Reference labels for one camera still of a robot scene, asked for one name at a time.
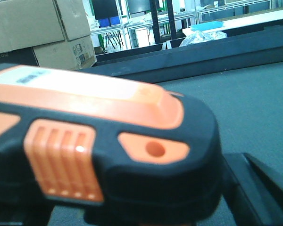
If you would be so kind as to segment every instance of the metal shelf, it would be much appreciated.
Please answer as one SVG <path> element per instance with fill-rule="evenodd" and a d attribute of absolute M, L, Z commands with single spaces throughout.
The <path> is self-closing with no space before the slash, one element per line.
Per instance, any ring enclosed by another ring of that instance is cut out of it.
<path fill-rule="evenodd" d="M 237 7 L 244 7 L 244 6 L 249 6 L 257 3 L 262 3 L 262 2 L 270 2 L 270 8 L 273 8 L 273 1 L 274 0 L 252 0 L 252 1 L 243 1 L 239 3 L 233 3 L 225 6 L 219 6 L 216 8 L 208 8 L 208 9 L 203 9 L 198 11 L 198 15 L 204 15 L 204 14 L 209 14 L 213 12 L 218 12 L 218 11 L 224 11 L 227 9 L 234 9 Z"/>
<path fill-rule="evenodd" d="M 117 31 L 121 31 L 122 30 L 122 26 L 120 24 L 118 25 L 114 25 L 111 27 L 102 27 L 99 28 L 97 30 L 91 31 L 91 35 L 98 35 L 98 34 L 104 34 L 104 33 L 108 33 L 108 32 L 117 32 Z"/>
<path fill-rule="evenodd" d="M 194 17 L 195 17 L 194 12 L 186 12 L 186 13 L 174 15 L 174 18 L 175 18 L 174 20 L 179 21 L 179 20 L 185 20 L 185 19 L 194 18 Z M 169 22 L 168 16 L 158 19 L 159 25 L 166 24 L 168 22 Z M 152 25 L 153 25 L 152 21 L 147 21 L 147 22 L 144 22 L 144 23 L 134 23 L 134 24 L 129 23 L 125 27 L 129 30 L 135 30 L 135 29 L 139 29 L 139 28 L 149 27 L 149 26 L 152 26 Z"/>

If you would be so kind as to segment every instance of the orange plastic panel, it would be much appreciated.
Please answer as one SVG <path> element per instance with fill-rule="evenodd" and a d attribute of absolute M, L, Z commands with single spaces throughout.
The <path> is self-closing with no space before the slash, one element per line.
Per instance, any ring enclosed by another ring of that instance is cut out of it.
<path fill-rule="evenodd" d="M 21 120 L 20 116 L 0 112 L 0 135 L 15 126 Z"/>
<path fill-rule="evenodd" d="M 118 140 L 129 157 L 139 162 L 170 164 L 185 159 L 190 151 L 183 142 L 131 133 L 121 133 Z"/>
<path fill-rule="evenodd" d="M 1 71 L 0 75 L 14 69 L 19 67 Z M 158 85 L 94 74 L 51 71 L 50 75 L 71 76 L 75 81 L 73 86 L 62 91 L 0 84 L 0 102 L 78 113 L 157 129 L 174 129 L 183 121 L 181 101 Z M 93 84 L 97 89 L 78 92 L 78 87 L 83 84 Z"/>
<path fill-rule="evenodd" d="M 32 123 L 24 149 L 46 195 L 104 200 L 92 165 L 95 136 L 89 126 L 44 119 Z"/>

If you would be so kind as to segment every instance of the blue bin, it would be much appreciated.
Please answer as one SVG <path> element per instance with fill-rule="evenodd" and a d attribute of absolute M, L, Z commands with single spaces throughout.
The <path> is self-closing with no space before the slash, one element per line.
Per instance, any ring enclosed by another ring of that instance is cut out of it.
<path fill-rule="evenodd" d="M 99 20 L 99 23 L 100 23 L 100 27 L 109 27 L 110 26 L 108 18 Z"/>
<path fill-rule="evenodd" d="M 212 21 L 212 22 L 206 22 L 206 23 L 203 23 L 203 24 L 192 25 L 191 29 L 192 29 L 192 31 L 205 31 L 205 30 L 211 30 L 211 29 L 219 28 L 219 27 L 222 27 L 222 26 L 223 26 L 223 22 Z"/>
<path fill-rule="evenodd" d="M 119 17 L 118 16 L 111 17 L 110 18 L 110 22 L 111 22 L 111 25 L 118 25 L 118 24 L 120 24 Z"/>

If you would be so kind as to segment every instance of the white table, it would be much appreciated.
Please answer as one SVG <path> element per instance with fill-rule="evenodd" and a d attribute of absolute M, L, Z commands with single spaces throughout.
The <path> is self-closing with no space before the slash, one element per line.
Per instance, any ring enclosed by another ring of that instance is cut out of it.
<path fill-rule="evenodd" d="M 246 16 L 246 17 L 233 19 L 233 20 L 226 20 L 226 21 L 223 21 L 224 24 L 222 27 L 206 30 L 203 32 L 208 33 L 208 32 L 216 32 L 216 31 L 225 31 L 225 30 L 229 30 L 233 28 L 245 27 L 245 26 L 254 25 L 254 24 L 261 24 L 261 23 L 270 22 L 274 20 L 281 20 L 281 19 L 283 19 L 283 10 L 263 13 L 259 15 L 253 15 L 253 16 Z M 191 28 L 186 28 L 186 29 L 183 29 L 183 33 L 186 36 L 189 36 L 193 34 L 194 31 L 192 31 Z"/>

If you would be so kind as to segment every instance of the black metal frame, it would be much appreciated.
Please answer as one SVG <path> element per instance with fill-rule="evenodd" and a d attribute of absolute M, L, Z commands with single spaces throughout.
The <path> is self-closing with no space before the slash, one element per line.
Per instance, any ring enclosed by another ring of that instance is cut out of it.
<path fill-rule="evenodd" d="M 283 61 L 283 26 L 80 70 L 157 83 Z"/>
<path fill-rule="evenodd" d="M 223 195 L 237 226 L 283 226 L 283 176 L 247 153 L 224 154 Z M 122 222 L 108 211 L 85 212 L 80 208 L 35 208 L 0 205 L 0 226 L 51 226 L 55 221 L 81 226 L 84 219 L 100 226 L 137 226 Z"/>
<path fill-rule="evenodd" d="M 173 11 L 173 3 L 172 0 L 166 0 L 167 8 L 168 8 L 168 16 L 169 16 L 169 24 L 171 30 L 171 39 L 176 39 L 176 27 L 175 27 L 175 19 L 174 19 L 174 11 Z"/>
<path fill-rule="evenodd" d="M 153 22 L 153 34 L 156 44 L 160 44 L 160 32 L 159 32 L 159 23 L 158 23 L 158 15 L 157 15 L 157 9 L 156 9 L 156 1 L 150 0 L 150 6 L 151 6 L 151 14 L 152 14 L 152 22 Z"/>
<path fill-rule="evenodd" d="M 142 48 L 133 48 L 133 49 L 114 52 L 114 53 L 106 53 L 106 54 L 97 55 L 96 56 L 97 57 L 96 66 L 122 62 L 122 61 L 128 60 L 128 58 L 132 56 L 152 53 L 155 51 L 161 51 L 162 46 L 163 44 L 160 43 L 157 45 L 152 45 L 152 46 L 147 46 L 147 47 L 142 47 Z"/>

